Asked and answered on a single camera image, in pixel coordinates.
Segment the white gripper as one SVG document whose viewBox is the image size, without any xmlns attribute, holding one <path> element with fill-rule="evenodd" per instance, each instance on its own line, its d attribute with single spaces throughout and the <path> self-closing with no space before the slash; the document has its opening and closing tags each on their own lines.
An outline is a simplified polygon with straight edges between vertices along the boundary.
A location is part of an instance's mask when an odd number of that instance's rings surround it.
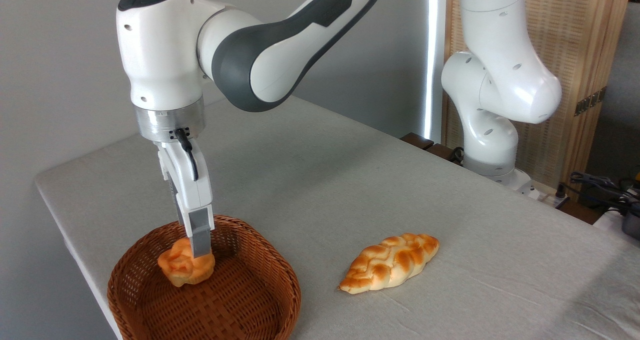
<svg viewBox="0 0 640 340">
<path fill-rule="evenodd" d="M 188 154 L 178 142 L 158 142 L 158 160 L 163 178 L 173 197 L 178 223 L 186 233 L 193 258 L 211 253 L 211 231 L 215 228 L 210 174 L 205 157 L 195 139 L 190 140 Z"/>
</svg>

